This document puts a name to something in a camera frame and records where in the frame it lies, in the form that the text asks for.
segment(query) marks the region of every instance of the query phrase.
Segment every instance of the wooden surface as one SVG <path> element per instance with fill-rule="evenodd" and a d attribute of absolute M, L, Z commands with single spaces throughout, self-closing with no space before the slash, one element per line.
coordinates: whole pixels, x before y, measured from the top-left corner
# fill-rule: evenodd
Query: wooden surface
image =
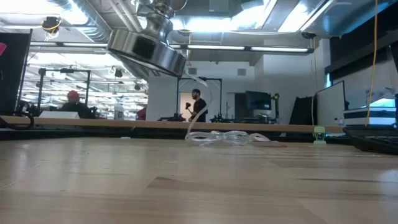
<path fill-rule="evenodd" d="M 288 146 L 0 142 L 0 223 L 397 223 L 398 157 Z"/>
<path fill-rule="evenodd" d="M 1 116 L 11 124 L 28 124 L 28 118 L 15 116 Z M 188 122 L 167 121 L 116 121 L 108 119 L 59 119 L 35 118 L 35 124 L 62 125 L 62 126 L 102 126 L 102 127 L 137 127 L 137 128 L 175 128 L 187 129 Z M 195 129 L 206 130 L 239 130 L 239 131 L 281 131 L 296 133 L 313 133 L 311 125 L 276 125 L 276 124 L 231 124 L 231 123 L 196 123 Z M 325 127 L 327 133 L 342 133 L 339 126 Z"/>

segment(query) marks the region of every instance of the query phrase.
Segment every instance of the man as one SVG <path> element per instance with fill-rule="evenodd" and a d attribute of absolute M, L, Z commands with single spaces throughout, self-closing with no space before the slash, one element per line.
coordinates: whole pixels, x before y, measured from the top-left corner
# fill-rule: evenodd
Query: man
<path fill-rule="evenodd" d="M 206 102 L 204 99 L 200 98 L 200 90 L 194 89 L 192 90 L 192 98 L 195 100 L 195 103 L 193 104 L 193 112 L 191 112 L 191 118 L 189 119 L 189 122 L 192 122 L 194 117 L 201 111 L 205 106 Z M 207 110 L 199 116 L 197 119 L 197 122 L 206 122 L 206 114 Z"/>
<path fill-rule="evenodd" d="M 60 111 L 77 112 L 80 118 L 95 118 L 93 113 L 84 103 L 80 103 L 80 95 L 75 90 L 68 93 L 68 103 L 65 103 Z"/>

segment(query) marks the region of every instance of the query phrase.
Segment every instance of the computer screen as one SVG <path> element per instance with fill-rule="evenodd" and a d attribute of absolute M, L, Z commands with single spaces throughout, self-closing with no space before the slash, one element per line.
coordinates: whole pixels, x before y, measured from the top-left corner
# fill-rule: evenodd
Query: computer screen
<path fill-rule="evenodd" d="M 271 110 L 271 94 L 246 91 L 247 107 L 250 110 Z"/>

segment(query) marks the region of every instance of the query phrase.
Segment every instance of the green clip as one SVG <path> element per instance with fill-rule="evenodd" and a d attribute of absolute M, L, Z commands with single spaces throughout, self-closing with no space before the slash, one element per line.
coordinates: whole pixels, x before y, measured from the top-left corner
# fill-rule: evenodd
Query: green clip
<path fill-rule="evenodd" d="M 316 139 L 313 143 L 317 145 L 325 145 L 325 127 L 315 127 L 313 132 Z"/>

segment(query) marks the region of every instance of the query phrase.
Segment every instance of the black shirt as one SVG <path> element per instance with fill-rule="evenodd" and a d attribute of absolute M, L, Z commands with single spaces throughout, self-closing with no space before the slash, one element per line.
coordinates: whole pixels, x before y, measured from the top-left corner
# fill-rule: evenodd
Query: black shirt
<path fill-rule="evenodd" d="M 77 112 L 80 118 L 95 118 L 90 109 L 84 103 L 80 102 L 65 103 L 60 111 Z"/>
<path fill-rule="evenodd" d="M 206 101 L 204 99 L 199 99 L 198 101 L 196 101 L 193 104 L 193 112 L 199 113 L 199 111 L 201 111 L 204 107 L 206 106 Z M 206 122 L 206 114 L 207 114 L 207 110 L 200 115 L 200 117 L 198 118 L 197 122 Z"/>

